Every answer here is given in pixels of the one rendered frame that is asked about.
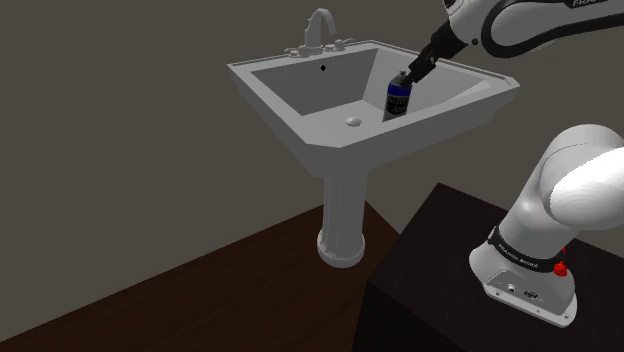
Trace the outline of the blue and black spray can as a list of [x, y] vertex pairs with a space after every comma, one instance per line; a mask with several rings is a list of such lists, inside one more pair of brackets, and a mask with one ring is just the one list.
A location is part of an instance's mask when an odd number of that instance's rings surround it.
[[407, 113], [412, 91], [412, 80], [400, 71], [388, 84], [382, 121], [386, 122]]

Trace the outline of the grey pedestal sink with faucet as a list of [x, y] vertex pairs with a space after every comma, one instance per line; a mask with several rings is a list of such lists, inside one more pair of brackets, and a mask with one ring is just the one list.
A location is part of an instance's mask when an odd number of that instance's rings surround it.
[[314, 177], [324, 181], [316, 247], [336, 268], [363, 257], [363, 213], [371, 169], [489, 122], [518, 82], [440, 59], [415, 84], [405, 115], [384, 121], [387, 88], [416, 52], [375, 40], [337, 38], [325, 8], [309, 18], [304, 42], [279, 56], [231, 63], [241, 96]]

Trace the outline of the dark robot stand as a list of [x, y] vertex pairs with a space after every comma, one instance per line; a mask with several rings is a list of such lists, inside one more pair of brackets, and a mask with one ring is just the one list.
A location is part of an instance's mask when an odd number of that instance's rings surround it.
[[368, 279], [352, 352], [624, 352], [624, 259], [590, 244], [567, 246], [568, 327], [487, 296], [469, 254], [505, 213], [437, 184]]

